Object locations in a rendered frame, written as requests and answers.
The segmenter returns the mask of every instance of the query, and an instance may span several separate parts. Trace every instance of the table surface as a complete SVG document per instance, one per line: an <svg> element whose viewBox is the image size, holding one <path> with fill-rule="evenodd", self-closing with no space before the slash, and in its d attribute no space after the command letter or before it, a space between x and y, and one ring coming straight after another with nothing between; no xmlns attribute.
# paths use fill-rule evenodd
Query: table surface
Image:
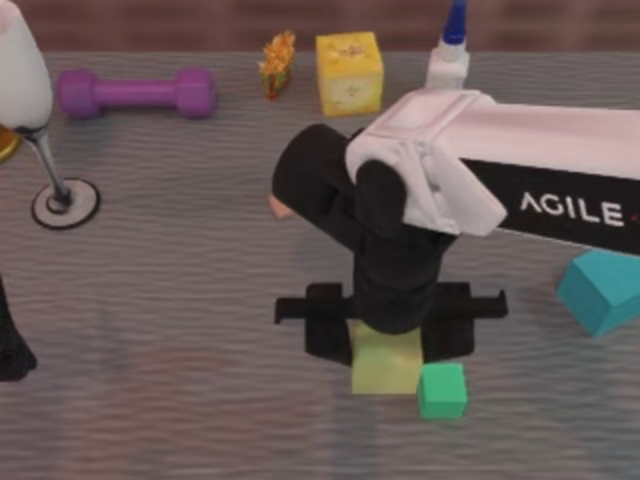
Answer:
<svg viewBox="0 0 640 480"><path fill-rule="evenodd" d="M385 55L385 105L418 88L426 56ZM554 297L582 250L498 232L462 238L443 279L506 288L465 359L465 419L426 423L411 397L352 397L350 371L303 352L302 324L273 325L277 296L343 281L346 251L267 206L279 153L325 121L314 60L263 99L251 54L58 54L55 75L115 78L207 66L215 118L113 112L52 142L104 203L82 228L30 217L44 178L30 152L0 167L0 268L40 366L0 384L3 480L615 480L640 471L640 322L592 339ZM499 101L640 108L640 56L483 54L470 88ZM345 133L373 117L326 120Z"/></svg>

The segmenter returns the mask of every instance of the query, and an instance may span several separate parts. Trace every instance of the background wall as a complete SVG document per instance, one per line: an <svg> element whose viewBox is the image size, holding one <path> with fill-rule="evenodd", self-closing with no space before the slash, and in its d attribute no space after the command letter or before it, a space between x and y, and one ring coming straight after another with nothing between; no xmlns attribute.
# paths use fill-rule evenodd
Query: background wall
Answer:
<svg viewBox="0 0 640 480"><path fill-rule="evenodd" d="M291 28L431 48L450 0L15 0L45 50L259 50ZM469 0L474 50L640 50L640 0Z"/></svg>

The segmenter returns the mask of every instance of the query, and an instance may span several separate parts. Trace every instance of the yellow ring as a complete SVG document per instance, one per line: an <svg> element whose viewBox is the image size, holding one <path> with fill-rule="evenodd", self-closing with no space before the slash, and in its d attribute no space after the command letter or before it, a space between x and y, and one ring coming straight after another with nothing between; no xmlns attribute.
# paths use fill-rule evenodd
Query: yellow ring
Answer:
<svg viewBox="0 0 640 480"><path fill-rule="evenodd" d="M0 126L0 164L9 160L16 153L21 143L22 141L18 135Z"/></svg>

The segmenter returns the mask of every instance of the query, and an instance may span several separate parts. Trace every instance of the glass stem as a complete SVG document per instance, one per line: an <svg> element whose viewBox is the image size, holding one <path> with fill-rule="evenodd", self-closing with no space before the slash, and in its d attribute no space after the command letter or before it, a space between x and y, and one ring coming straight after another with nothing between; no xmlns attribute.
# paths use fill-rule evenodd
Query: glass stem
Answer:
<svg viewBox="0 0 640 480"><path fill-rule="evenodd" d="M53 189L52 200L61 206L68 207L71 204L71 192L62 181L62 178L60 178L60 175L58 175L55 160L51 154L47 128L45 127L36 132L23 134L22 137L36 153L40 165L49 178L51 188Z"/></svg>

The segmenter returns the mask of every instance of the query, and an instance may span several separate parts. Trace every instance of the yellow block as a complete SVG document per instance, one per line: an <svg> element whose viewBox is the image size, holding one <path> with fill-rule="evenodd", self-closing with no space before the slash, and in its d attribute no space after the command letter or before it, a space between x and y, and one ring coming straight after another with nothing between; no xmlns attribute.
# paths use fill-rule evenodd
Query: yellow block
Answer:
<svg viewBox="0 0 640 480"><path fill-rule="evenodd" d="M422 368L420 329L383 335L357 321L351 325L354 395L415 395Z"/></svg>
<svg viewBox="0 0 640 480"><path fill-rule="evenodd" d="M373 32L317 36L316 73L325 116L380 110L384 65Z"/></svg>

